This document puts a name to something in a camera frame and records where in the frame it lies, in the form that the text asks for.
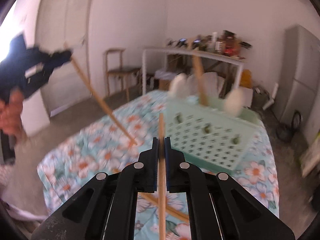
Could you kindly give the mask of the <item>person's left hand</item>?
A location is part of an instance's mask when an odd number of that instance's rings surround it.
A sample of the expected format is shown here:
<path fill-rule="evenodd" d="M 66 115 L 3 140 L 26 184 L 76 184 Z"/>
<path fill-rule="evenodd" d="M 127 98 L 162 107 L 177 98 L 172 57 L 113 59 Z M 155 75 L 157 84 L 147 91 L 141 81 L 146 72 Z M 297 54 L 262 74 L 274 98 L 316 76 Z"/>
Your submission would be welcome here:
<path fill-rule="evenodd" d="M 19 89 L 12 90 L 9 102 L 1 100 L 1 130 L 4 134 L 12 135 L 20 140 L 24 135 L 21 114 L 24 96 Z"/>

